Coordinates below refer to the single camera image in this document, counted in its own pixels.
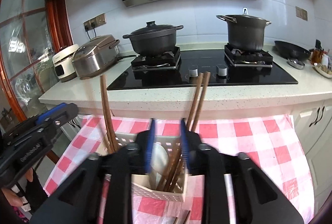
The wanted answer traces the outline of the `person's hand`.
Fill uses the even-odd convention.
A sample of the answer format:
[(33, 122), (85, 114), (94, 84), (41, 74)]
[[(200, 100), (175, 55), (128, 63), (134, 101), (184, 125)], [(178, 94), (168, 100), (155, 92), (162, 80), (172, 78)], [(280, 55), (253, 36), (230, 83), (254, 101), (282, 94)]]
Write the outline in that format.
[[(33, 169), (32, 168), (30, 168), (26, 172), (25, 177), (29, 182), (33, 181)], [(1, 188), (1, 190), (11, 206), (13, 206), (13, 207), (22, 207), (23, 206), (22, 200), (12, 190), (4, 189), (4, 188)]]

